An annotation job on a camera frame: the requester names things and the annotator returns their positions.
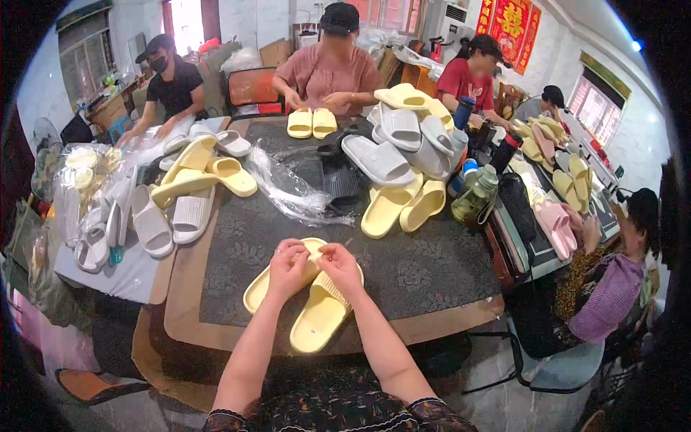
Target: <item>floral dress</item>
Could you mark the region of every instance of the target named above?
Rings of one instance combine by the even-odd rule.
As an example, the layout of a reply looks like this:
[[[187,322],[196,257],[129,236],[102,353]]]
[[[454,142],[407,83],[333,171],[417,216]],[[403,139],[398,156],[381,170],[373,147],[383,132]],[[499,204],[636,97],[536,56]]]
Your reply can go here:
[[[245,418],[230,410],[214,410],[203,431],[477,432],[435,397],[404,406],[401,400],[381,391],[368,368],[340,373],[314,370],[311,375],[311,379],[301,381],[281,375],[275,382],[265,383],[262,393],[271,396],[262,396],[254,414]]]

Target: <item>pink slipper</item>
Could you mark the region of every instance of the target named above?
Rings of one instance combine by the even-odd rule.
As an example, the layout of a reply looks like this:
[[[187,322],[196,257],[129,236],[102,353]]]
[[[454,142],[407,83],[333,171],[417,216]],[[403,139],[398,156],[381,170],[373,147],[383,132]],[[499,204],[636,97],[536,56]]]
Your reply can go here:
[[[576,250],[576,238],[569,228],[569,216],[560,205],[544,201],[535,204],[535,217],[561,261]]]

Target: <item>window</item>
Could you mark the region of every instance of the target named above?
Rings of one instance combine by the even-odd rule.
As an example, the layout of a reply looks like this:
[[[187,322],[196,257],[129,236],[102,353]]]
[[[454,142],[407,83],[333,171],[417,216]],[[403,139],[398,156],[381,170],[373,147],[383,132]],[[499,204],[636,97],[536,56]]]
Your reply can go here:
[[[347,0],[360,12],[360,25],[414,33],[422,0]]]
[[[96,12],[80,19],[60,30],[57,38],[62,79],[70,103],[90,99],[115,66],[108,13]]]
[[[606,147],[619,123],[624,102],[611,86],[586,68],[576,84],[569,109]]]

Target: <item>face mask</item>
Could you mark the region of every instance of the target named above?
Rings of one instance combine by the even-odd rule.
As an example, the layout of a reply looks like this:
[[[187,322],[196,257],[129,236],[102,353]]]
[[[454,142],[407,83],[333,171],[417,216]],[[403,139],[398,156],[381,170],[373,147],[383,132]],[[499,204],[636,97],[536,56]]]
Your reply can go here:
[[[156,73],[163,73],[168,68],[168,59],[166,57],[159,57],[156,60],[152,60],[150,65]]]

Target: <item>red banner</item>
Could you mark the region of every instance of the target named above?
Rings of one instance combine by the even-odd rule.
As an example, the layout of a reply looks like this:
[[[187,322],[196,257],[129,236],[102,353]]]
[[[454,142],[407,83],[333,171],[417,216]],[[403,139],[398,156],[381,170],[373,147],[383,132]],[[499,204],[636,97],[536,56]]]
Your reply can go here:
[[[504,60],[523,75],[538,34],[540,14],[529,0],[483,0],[475,32],[499,42]]]

